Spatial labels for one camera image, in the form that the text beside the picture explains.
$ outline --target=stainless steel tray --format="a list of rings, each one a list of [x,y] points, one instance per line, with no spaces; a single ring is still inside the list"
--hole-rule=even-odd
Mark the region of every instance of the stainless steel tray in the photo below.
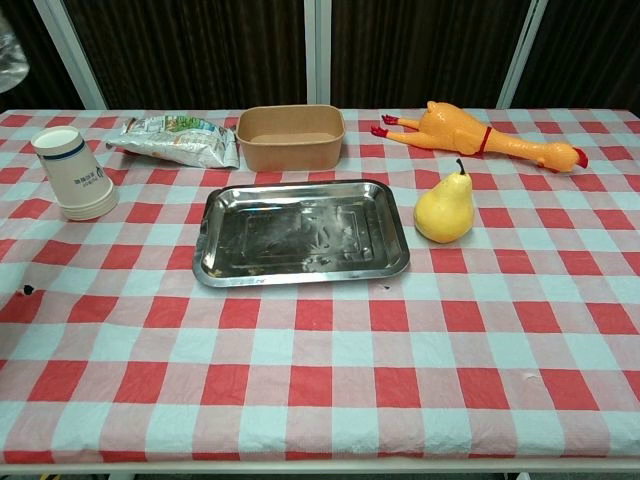
[[[345,180],[212,192],[193,273],[205,285],[235,287],[387,277],[408,264],[389,187]]]

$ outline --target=stack of paper cups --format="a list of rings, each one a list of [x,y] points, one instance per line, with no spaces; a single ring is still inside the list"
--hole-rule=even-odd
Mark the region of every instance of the stack of paper cups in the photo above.
[[[76,128],[47,128],[36,134],[31,144],[65,217],[88,220],[116,206],[118,193],[113,182]]]

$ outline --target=yellow pear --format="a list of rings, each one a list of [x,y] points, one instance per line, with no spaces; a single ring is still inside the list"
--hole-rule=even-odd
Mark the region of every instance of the yellow pear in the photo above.
[[[418,231],[434,242],[453,242],[473,224],[471,177],[460,159],[457,162],[460,173],[452,173],[422,195],[413,212]]]

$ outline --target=plastic bag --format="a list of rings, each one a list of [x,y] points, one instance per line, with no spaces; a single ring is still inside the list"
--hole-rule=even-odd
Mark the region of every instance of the plastic bag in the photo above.
[[[29,62],[0,10],[0,93],[11,90],[29,73]]]
[[[107,143],[192,167],[240,166],[234,133],[196,117],[132,118],[122,133]]]

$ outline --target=food package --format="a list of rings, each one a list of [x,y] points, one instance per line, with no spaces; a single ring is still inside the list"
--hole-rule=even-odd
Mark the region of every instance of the food package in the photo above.
[[[107,141],[130,152],[202,168],[240,166],[235,134],[196,117],[132,118]]]

